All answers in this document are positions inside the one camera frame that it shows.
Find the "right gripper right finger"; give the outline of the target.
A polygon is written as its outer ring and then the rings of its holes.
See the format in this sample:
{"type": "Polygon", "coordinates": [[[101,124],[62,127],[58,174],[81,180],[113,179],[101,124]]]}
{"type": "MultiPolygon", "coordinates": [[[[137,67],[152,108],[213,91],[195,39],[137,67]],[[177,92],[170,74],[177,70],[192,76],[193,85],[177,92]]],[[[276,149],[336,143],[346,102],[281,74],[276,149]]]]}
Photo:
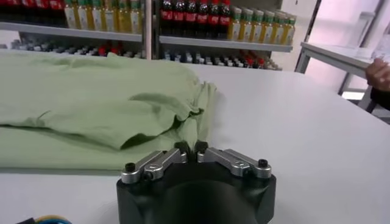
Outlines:
{"type": "Polygon", "coordinates": [[[232,149],[219,150],[209,147],[207,142],[197,141],[194,146],[197,162],[216,162],[236,177],[253,175],[255,178],[268,179],[272,176],[272,167],[266,159],[252,159],[232,149]]]}

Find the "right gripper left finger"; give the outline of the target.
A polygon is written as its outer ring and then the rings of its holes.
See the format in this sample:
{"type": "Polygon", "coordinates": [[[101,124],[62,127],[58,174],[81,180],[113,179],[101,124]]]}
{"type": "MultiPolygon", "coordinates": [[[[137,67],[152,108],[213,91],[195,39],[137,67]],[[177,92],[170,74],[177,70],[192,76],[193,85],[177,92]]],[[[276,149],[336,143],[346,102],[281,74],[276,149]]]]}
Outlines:
{"type": "Polygon", "coordinates": [[[127,163],[121,172],[121,181],[124,184],[135,184],[141,180],[160,179],[170,165],[186,163],[189,155],[189,145],[185,141],[176,142],[171,150],[156,150],[137,163],[127,163]]]}

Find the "person hand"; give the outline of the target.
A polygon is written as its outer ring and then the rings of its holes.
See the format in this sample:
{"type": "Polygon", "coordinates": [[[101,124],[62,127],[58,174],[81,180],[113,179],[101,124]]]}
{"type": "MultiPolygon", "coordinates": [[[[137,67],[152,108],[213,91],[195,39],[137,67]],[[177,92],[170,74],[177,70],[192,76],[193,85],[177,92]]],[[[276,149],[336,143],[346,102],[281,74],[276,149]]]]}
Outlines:
{"type": "Polygon", "coordinates": [[[367,84],[380,91],[389,92],[389,63],[376,58],[366,68],[367,84]]]}

